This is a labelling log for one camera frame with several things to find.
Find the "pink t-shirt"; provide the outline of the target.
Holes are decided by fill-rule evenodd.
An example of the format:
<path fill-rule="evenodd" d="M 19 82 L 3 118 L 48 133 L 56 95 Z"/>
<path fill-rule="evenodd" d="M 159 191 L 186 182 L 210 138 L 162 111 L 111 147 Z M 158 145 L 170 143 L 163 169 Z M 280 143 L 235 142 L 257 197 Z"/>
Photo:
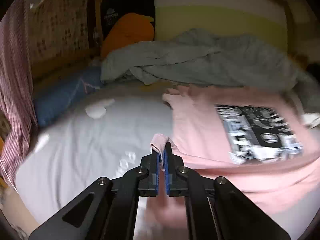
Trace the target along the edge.
<path fill-rule="evenodd" d="M 278 93 L 252 87 L 177 86 L 162 96 L 172 110 L 166 143 L 185 166 L 208 178 L 226 177 L 268 215 L 292 221 L 288 209 L 319 189 L 319 143 Z"/>

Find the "grey bed sheet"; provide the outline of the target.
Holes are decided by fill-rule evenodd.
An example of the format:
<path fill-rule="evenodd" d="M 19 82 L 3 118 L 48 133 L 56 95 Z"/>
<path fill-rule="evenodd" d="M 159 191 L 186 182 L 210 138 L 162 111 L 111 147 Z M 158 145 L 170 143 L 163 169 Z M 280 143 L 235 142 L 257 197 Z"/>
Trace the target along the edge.
<path fill-rule="evenodd" d="M 99 177 L 121 177 L 151 152 L 154 134 L 172 134 L 167 84 L 116 83 L 86 96 L 43 129 L 16 173 L 16 188 L 38 223 Z"/>

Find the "grey-green blanket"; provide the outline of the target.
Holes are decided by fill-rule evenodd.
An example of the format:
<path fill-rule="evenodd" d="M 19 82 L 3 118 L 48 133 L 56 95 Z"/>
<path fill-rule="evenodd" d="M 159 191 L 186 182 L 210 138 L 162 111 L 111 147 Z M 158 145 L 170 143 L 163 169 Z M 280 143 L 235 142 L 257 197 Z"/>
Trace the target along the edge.
<path fill-rule="evenodd" d="M 159 79 L 196 85 L 294 91 L 306 112 L 319 111 L 319 85 L 284 52 L 252 35 L 217 36 L 190 29 L 170 41 L 139 42 L 112 51 L 101 81 L 124 75 L 146 85 Z"/>

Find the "blue pillow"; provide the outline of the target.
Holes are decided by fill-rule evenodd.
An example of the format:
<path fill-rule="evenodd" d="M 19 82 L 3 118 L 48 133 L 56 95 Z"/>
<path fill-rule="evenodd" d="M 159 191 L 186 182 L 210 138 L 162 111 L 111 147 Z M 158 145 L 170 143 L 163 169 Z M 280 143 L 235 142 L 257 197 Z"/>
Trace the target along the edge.
<path fill-rule="evenodd" d="M 34 108 L 38 126 L 47 127 L 71 105 L 103 88 L 100 75 L 100 67 L 90 67 L 36 94 Z"/>

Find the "orange plush toy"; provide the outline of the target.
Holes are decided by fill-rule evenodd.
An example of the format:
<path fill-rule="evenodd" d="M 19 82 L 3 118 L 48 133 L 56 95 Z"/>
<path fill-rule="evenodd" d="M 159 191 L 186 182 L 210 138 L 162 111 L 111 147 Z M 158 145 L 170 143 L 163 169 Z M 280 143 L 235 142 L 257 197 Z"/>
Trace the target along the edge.
<path fill-rule="evenodd" d="M 112 27 L 101 46 L 101 58 L 107 58 L 114 50 L 126 46 L 152 41 L 155 34 L 154 19 L 151 16 L 128 13 L 122 16 Z"/>

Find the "red checked curtain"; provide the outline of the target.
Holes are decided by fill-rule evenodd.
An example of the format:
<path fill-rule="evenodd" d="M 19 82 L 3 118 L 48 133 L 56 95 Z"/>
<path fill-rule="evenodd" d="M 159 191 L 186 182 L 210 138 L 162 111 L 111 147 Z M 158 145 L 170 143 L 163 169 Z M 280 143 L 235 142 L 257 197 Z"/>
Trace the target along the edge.
<path fill-rule="evenodd" d="M 1 20 L 1 111 L 11 131 L 1 152 L 1 176 L 15 186 L 37 120 L 29 55 L 30 0 L 14 0 Z"/>

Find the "patterned brown storage box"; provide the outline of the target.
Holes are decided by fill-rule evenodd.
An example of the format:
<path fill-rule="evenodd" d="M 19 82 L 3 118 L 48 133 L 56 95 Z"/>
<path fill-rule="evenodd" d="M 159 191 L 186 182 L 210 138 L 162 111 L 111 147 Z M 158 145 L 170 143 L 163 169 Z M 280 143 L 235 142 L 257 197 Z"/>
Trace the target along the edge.
<path fill-rule="evenodd" d="M 56 69 L 62 60 L 89 50 L 88 0 L 41 0 L 30 10 L 29 52 L 33 79 Z"/>

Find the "dark backpack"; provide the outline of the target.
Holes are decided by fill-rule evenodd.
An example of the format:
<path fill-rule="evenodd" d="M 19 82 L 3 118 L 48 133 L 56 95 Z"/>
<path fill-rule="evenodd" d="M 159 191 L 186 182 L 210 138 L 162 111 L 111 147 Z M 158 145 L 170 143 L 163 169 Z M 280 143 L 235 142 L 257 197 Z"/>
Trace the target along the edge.
<path fill-rule="evenodd" d="M 115 23 L 128 13 L 136 13 L 151 19 L 155 26 L 155 0 L 102 0 L 100 18 L 103 38 L 106 38 Z"/>

